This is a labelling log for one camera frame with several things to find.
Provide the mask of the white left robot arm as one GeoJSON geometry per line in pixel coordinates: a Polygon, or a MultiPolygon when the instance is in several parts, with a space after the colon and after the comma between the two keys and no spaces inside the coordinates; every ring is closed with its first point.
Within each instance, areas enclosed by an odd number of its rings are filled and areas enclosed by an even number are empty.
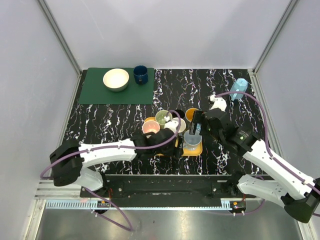
{"type": "Polygon", "coordinates": [[[90,189],[97,198],[108,193],[102,175],[90,168],[110,162],[131,162],[156,155],[179,158],[183,154],[183,136],[169,128],[157,133],[139,133],[118,142],[100,144],[68,140],[49,156],[51,177],[56,187],[78,185],[90,189]]]}

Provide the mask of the pale grey-blue mug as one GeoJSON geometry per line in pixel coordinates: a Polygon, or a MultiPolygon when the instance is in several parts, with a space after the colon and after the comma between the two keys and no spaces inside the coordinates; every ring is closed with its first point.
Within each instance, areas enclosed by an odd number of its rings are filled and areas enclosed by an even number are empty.
{"type": "Polygon", "coordinates": [[[191,151],[196,148],[196,146],[202,141],[202,136],[199,135],[199,132],[196,130],[195,135],[190,135],[190,131],[187,130],[184,135],[184,143],[186,143],[186,147],[191,151]]]}

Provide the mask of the light blue faceted mug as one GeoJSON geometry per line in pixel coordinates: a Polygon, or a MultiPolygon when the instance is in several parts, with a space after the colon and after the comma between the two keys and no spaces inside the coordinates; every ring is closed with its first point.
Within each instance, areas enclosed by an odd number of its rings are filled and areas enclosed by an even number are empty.
{"type": "MultiPolygon", "coordinates": [[[[238,78],[232,85],[230,92],[246,92],[248,88],[248,81],[244,78],[238,78]]],[[[243,98],[243,94],[232,93],[230,94],[231,101],[238,101],[243,98]]]]}

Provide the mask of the blue mug orange inside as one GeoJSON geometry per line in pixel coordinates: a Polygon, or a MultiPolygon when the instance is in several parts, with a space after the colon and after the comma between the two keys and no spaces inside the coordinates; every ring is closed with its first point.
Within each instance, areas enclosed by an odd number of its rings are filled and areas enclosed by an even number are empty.
{"type": "Polygon", "coordinates": [[[188,128],[191,127],[193,116],[196,111],[200,111],[200,109],[192,107],[192,108],[187,109],[185,112],[185,119],[186,119],[186,123],[187,123],[188,128]]]}

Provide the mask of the grey faceted mug white inside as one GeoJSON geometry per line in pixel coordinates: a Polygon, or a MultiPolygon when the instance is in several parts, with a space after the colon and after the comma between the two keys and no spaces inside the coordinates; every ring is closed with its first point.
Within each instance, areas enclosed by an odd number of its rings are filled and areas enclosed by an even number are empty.
{"type": "Polygon", "coordinates": [[[179,119],[178,117],[174,117],[172,119],[172,121],[176,121],[176,122],[178,122],[179,120],[180,120],[180,128],[178,133],[183,134],[186,131],[186,127],[187,127],[186,122],[182,118],[179,119]]]}

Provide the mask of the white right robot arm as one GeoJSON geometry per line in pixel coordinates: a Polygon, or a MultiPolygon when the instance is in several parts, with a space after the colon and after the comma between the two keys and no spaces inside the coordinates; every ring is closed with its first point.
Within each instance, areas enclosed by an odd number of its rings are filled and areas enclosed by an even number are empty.
{"type": "Polygon", "coordinates": [[[234,125],[227,113],[219,108],[194,112],[190,134],[197,126],[200,135],[210,136],[227,150],[262,168],[273,182],[236,173],[225,184],[224,190],[232,198],[252,195],[273,202],[301,223],[308,223],[320,204],[320,180],[296,169],[285,161],[252,130],[234,125]]]}

